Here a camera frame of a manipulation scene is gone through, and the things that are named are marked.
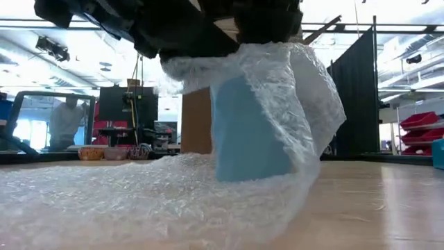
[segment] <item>table surface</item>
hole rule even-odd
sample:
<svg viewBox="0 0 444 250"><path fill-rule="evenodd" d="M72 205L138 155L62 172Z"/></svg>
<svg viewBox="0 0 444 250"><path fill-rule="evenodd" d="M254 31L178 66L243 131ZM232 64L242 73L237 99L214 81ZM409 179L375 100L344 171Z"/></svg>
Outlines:
<svg viewBox="0 0 444 250"><path fill-rule="evenodd" d="M127 162L71 161L33 166L124 163ZM172 247L147 241L94 246L94 249ZM286 233L264 248L247 249L442 250L444 171L375 162L323 162L305 208Z"/></svg>

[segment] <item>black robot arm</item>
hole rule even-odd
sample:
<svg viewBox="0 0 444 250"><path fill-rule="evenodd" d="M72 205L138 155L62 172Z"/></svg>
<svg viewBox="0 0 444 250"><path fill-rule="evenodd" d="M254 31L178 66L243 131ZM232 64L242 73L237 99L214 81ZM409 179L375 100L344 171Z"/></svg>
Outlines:
<svg viewBox="0 0 444 250"><path fill-rule="evenodd" d="M68 28L73 15L116 39L134 42L148 58L227 56L239 43L286 42L300 25L299 0L36 0L37 16ZM234 17L234 41L214 21Z"/></svg>

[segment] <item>bubble wrap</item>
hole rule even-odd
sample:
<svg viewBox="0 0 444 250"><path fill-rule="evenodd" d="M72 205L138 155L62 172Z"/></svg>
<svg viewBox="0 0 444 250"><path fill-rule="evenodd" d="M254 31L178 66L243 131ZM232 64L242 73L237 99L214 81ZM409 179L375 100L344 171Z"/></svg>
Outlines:
<svg viewBox="0 0 444 250"><path fill-rule="evenodd" d="M226 58L174 58L162 68L174 80L159 81L163 93L217 88L245 76L300 171L317 161L345 121L331 76L302 44L242 44Z"/></svg>
<svg viewBox="0 0 444 250"><path fill-rule="evenodd" d="M163 68L182 82L163 81L160 92L186 94L244 75L295 171L220 183L214 156L196 154L147 165L3 170L4 249L163 249L153 241L167 249L259 249L286 230L318 176L321 151L345 119L313 51L244 44L226 58L175 58Z"/></svg>
<svg viewBox="0 0 444 250"><path fill-rule="evenodd" d="M3 170L0 244L97 249L156 240L242 249L282 233L307 195L302 176L220 183L213 164L210 155L185 154L147 165Z"/></svg>

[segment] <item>small container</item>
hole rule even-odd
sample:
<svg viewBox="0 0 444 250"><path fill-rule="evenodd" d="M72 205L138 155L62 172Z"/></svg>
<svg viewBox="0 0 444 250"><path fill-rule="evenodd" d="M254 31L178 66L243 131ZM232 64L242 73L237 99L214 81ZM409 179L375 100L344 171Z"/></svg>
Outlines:
<svg viewBox="0 0 444 250"><path fill-rule="evenodd" d="M83 147L78 150L81 160L102 160L105 149L101 147Z"/></svg>
<svg viewBox="0 0 444 250"><path fill-rule="evenodd" d="M104 156L106 160L126 160L128 149L123 147L106 148Z"/></svg>
<svg viewBox="0 0 444 250"><path fill-rule="evenodd" d="M438 120L439 117L435 112L424 112L410 116L409 118L405 119L405 121L401 122L400 125L402 129L408 131L417 126L434 124Z"/></svg>
<svg viewBox="0 0 444 250"><path fill-rule="evenodd" d="M432 143L434 140L443 139L444 128L435 128L425 133L421 138L425 142Z"/></svg>
<svg viewBox="0 0 444 250"><path fill-rule="evenodd" d="M406 135L402 136L401 140L406 145L412 145L417 142L422 142L423 141L422 136L424 134L426 134L427 132L429 132L429 131L428 130L426 130L426 131L410 131Z"/></svg>
<svg viewBox="0 0 444 250"><path fill-rule="evenodd" d="M410 146L402 152L403 156L431 156L432 149L427 145Z"/></svg>
<svg viewBox="0 0 444 250"><path fill-rule="evenodd" d="M137 147L133 147L128 151L128 157L131 160L148 160L148 156L152 152L152 149L147 144L140 144Z"/></svg>

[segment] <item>pole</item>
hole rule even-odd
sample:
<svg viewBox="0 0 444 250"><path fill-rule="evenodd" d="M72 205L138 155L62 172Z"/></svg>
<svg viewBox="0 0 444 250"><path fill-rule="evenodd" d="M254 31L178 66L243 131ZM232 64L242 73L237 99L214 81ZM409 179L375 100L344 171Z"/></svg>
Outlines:
<svg viewBox="0 0 444 250"><path fill-rule="evenodd" d="M400 109L396 108L396 115L398 116L398 139L400 142L400 156L402 155L402 141L401 141L401 126L400 126Z"/></svg>
<svg viewBox="0 0 444 250"><path fill-rule="evenodd" d="M396 156L396 137L395 137L395 130L393 129L393 123L390 123L390 133L391 133L391 153Z"/></svg>
<svg viewBox="0 0 444 250"><path fill-rule="evenodd" d="M373 16L373 77L376 91L375 105L376 105L376 124L379 124L379 98L378 98L378 75L377 75L377 31L376 31L376 15ZM379 126L376 129L377 135L377 151L381 151L379 143Z"/></svg>

